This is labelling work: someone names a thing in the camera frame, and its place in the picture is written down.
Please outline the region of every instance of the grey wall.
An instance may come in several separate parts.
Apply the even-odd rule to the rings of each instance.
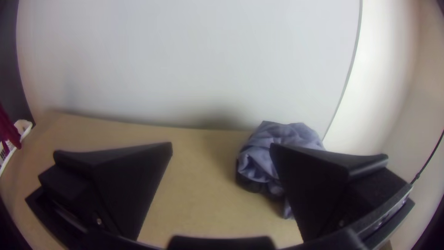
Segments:
[[[160,125],[304,122],[323,136],[358,0],[21,0],[20,73],[48,109]]]

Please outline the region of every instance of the white wall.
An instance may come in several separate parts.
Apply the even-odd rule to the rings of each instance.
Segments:
[[[324,135],[341,96],[359,1],[21,0],[20,74],[48,108],[155,124]]]
[[[324,138],[328,150],[380,153],[402,108],[416,58],[417,1],[363,0],[350,79]]]
[[[394,129],[383,147],[389,169],[411,181],[426,162],[444,129],[444,16],[435,0],[421,1],[418,62],[413,85]],[[395,250],[413,247],[444,194],[444,142],[410,197],[416,203],[392,237]]]

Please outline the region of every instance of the crumpled fabric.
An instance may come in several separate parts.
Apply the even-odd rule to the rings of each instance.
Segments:
[[[237,157],[237,180],[249,180],[261,185],[261,191],[251,190],[245,181],[238,183],[255,193],[263,193],[270,198],[284,197],[284,190],[270,158],[271,143],[299,146],[315,150],[325,150],[319,135],[304,123],[280,124],[263,121],[242,147]],[[285,199],[283,217],[293,218],[290,205]]]

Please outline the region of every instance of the white basket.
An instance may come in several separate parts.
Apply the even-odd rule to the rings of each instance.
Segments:
[[[27,120],[18,120],[14,123],[14,126],[17,128],[20,134],[21,142],[23,138],[25,138],[31,131],[32,122]],[[0,143],[0,176],[3,173],[3,170],[5,169],[6,164],[8,163],[12,154],[15,152],[15,150],[17,150],[17,148],[10,141],[6,141],[6,144],[9,148],[9,154],[6,154],[6,150],[3,148],[3,144]]]

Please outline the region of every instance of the cardboard surface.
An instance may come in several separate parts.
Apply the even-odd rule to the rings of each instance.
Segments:
[[[138,241],[165,248],[172,235],[238,238],[268,235],[276,247],[302,243],[282,208],[234,181],[235,160],[247,131],[156,127],[48,113],[23,141],[0,178],[1,197],[33,249],[64,246],[38,221],[25,197],[54,164],[54,150],[92,151],[171,141],[173,157],[157,189]]]

